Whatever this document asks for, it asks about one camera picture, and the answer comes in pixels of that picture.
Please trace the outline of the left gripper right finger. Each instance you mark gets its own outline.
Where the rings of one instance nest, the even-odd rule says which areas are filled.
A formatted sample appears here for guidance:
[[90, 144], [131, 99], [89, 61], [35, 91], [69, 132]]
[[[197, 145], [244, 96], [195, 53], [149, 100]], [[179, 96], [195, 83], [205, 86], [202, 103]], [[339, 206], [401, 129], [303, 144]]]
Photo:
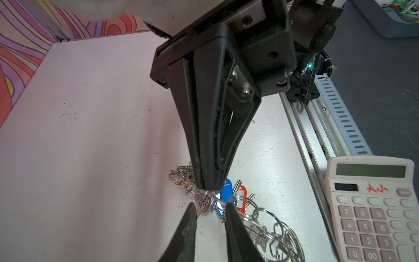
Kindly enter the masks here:
[[232, 203], [225, 207], [225, 230], [229, 262], [261, 262], [262, 256], [252, 242]]

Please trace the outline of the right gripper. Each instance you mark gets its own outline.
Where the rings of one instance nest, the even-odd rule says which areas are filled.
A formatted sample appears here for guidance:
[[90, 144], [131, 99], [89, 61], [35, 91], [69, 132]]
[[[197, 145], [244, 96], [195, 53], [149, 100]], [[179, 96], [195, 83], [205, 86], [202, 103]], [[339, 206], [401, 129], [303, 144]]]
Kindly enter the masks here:
[[156, 49], [151, 79], [168, 88], [168, 67], [193, 52], [200, 187], [219, 191], [261, 94], [291, 87], [297, 62], [286, 1], [223, 1]]

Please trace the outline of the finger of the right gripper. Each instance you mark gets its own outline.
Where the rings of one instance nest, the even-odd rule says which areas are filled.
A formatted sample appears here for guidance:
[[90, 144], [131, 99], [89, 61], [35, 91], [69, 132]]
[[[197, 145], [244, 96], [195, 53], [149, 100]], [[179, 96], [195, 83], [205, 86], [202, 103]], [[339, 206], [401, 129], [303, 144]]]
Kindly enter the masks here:
[[191, 60], [181, 58], [169, 66], [167, 81], [187, 139], [195, 183], [198, 188], [203, 189], [204, 179], [199, 149], [198, 106], [193, 69]]

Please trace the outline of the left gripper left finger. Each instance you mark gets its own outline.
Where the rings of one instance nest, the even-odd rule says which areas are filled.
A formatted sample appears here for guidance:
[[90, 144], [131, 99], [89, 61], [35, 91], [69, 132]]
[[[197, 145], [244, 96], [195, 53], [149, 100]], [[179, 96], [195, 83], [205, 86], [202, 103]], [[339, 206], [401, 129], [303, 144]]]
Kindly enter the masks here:
[[159, 262], [195, 261], [197, 211], [194, 203], [189, 203], [186, 211]]

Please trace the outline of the round keyring disc with keys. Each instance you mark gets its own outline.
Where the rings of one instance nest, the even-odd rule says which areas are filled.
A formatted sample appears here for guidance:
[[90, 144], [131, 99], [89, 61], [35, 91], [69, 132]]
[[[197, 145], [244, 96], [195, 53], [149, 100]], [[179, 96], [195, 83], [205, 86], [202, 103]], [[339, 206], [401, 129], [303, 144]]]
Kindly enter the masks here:
[[200, 190], [190, 165], [179, 166], [168, 175], [181, 186], [190, 203], [161, 262], [193, 262], [197, 219], [215, 211], [223, 213], [230, 262], [304, 262], [306, 256], [295, 232], [270, 210], [256, 205], [252, 197], [234, 195], [223, 201], [217, 192]]

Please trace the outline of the blue tag key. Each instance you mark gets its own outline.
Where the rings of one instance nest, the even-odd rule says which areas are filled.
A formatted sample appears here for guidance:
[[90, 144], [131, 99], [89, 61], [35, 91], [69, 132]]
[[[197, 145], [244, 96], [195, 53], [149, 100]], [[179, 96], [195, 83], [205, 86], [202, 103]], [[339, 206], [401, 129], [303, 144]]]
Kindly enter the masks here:
[[[219, 199], [223, 201], [224, 203], [227, 203], [228, 200], [233, 196], [233, 186], [229, 179], [226, 179], [223, 189], [216, 194], [216, 199]], [[218, 202], [215, 201], [215, 208], [216, 213], [219, 219], [224, 218], [224, 206]]]

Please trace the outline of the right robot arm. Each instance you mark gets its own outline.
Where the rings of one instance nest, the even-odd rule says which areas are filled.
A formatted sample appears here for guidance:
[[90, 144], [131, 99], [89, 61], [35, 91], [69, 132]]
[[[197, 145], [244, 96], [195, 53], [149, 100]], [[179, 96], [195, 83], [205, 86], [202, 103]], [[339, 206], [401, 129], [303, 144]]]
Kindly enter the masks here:
[[157, 48], [151, 79], [171, 91], [198, 188], [224, 186], [264, 96], [316, 97], [315, 70], [342, 7], [332, 1], [222, 1]]

